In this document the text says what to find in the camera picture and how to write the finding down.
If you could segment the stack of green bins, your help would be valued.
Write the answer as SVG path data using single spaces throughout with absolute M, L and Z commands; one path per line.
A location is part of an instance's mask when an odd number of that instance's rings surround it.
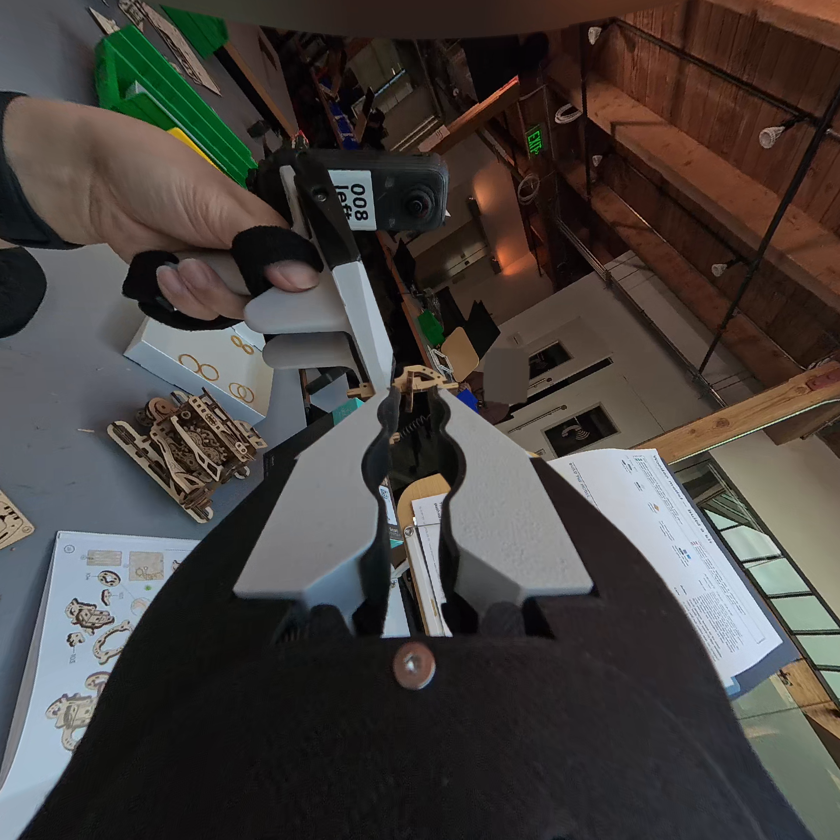
M 104 36 L 94 51 L 99 107 L 165 132 L 183 130 L 228 177 L 246 184 L 257 167 L 249 147 L 182 75 L 150 23 L 140 30 L 129 20 L 118 33 Z

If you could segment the person's left forearm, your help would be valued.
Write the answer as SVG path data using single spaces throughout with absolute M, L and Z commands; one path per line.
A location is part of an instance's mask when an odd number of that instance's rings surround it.
M 47 292 L 46 275 L 28 247 L 75 250 L 37 215 L 25 197 L 5 149 L 1 149 L 1 338 L 21 332 L 34 318 Z

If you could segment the large laser-cut wooden sheet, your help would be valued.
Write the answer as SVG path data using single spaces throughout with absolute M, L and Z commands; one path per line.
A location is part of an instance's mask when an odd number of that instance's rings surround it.
M 176 65 L 185 78 L 216 96 L 222 96 L 216 81 L 209 75 L 184 35 L 169 18 L 162 16 L 145 2 L 118 1 L 118 6 L 138 29 L 142 30 L 145 22 L 150 23 L 175 57 Z

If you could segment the assembled wooden gear model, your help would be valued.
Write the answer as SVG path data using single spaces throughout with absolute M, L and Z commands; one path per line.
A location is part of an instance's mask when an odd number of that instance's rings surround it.
M 135 417 L 107 432 L 121 450 L 193 520 L 214 517 L 212 498 L 232 479 L 250 476 L 266 441 L 247 422 L 232 418 L 207 389 L 199 395 L 173 391 L 149 400 Z

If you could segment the yellow plastic bin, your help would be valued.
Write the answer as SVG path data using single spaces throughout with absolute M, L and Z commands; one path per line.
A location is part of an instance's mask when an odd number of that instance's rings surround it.
M 220 167 L 214 162 L 214 160 L 205 153 L 205 151 L 197 145 L 191 137 L 186 134 L 182 129 L 179 128 L 171 128 L 166 131 L 172 137 L 176 138 L 180 142 L 182 142 L 186 147 L 190 148 L 196 154 L 198 154 L 203 160 L 207 163 L 212 165 L 215 169 L 219 170 L 220 172 L 224 173 L 224 170 L 220 169 Z

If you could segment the small wooden model part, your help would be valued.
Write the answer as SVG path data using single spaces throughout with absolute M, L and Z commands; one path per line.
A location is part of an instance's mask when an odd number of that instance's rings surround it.
M 457 391 L 459 384 L 450 382 L 440 373 L 423 365 L 408 365 L 389 386 L 399 391 L 401 395 L 401 406 L 405 413 L 412 413 L 414 410 L 415 394 L 427 392 L 433 389 L 444 389 Z

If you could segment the white printed instruction sheet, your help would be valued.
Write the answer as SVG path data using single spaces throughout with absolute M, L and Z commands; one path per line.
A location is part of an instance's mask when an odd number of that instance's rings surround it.
M 548 465 L 657 571 L 730 698 L 768 678 L 765 660 L 781 646 L 780 633 L 657 451 L 596 449 Z

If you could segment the white box with gold rings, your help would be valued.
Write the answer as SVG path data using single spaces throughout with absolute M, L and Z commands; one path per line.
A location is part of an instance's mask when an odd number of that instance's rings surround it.
M 274 379 L 265 344 L 243 323 L 187 332 L 147 318 L 124 355 L 185 393 L 207 392 L 233 419 L 257 425 L 268 414 Z

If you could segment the model instruction booklet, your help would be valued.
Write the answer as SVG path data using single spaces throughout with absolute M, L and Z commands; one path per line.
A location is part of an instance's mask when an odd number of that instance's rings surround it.
M 59 531 L 2 763 L 2 811 L 44 800 L 152 600 L 196 540 Z

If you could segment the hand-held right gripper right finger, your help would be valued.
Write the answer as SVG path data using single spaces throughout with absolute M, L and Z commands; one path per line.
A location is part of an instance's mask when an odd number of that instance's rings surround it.
M 496 604 L 590 595 L 593 580 L 527 451 L 450 394 L 430 405 L 449 484 L 437 553 L 450 632 L 474 633 Z

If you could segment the wooden clipboard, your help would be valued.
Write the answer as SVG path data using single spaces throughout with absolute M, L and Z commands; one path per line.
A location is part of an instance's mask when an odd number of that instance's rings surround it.
M 413 502 L 415 500 L 446 495 L 449 492 L 449 483 L 439 473 L 417 479 L 408 485 L 396 505 L 396 516 L 400 529 L 404 531 L 413 525 Z

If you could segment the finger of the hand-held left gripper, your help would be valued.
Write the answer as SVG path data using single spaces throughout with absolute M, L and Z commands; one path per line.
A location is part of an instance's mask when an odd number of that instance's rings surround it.
M 332 268 L 360 360 L 375 392 L 392 387 L 394 352 L 364 263 L 357 259 Z

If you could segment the white clipped paper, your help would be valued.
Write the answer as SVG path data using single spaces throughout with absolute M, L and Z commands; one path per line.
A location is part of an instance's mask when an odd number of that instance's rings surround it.
M 419 573 L 424 581 L 422 603 L 428 604 L 431 610 L 431 629 L 429 635 L 452 637 L 453 633 L 447 624 L 443 607 L 446 595 L 440 573 L 440 534 L 443 518 L 443 506 L 446 493 L 414 500 L 413 522 L 414 536 L 422 552 L 422 571 Z

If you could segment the person's left hand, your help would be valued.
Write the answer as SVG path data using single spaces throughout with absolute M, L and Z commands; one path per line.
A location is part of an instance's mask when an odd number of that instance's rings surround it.
M 120 113 L 3 91 L 1 126 L 2 149 L 37 215 L 66 241 L 107 245 L 128 264 L 148 251 L 229 251 L 250 228 L 287 228 L 182 142 Z M 202 261 L 162 266 L 156 277 L 182 315 L 243 321 L 248 298 Z

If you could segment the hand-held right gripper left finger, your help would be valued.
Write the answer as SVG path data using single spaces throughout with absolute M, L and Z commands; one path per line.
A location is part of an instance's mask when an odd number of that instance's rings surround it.
M 391 542 L 379 490 L 401 396 L 374 394 L 297 457 L 234 586 L 241 599 L 333 606 L 362 636 L 384 631 Z

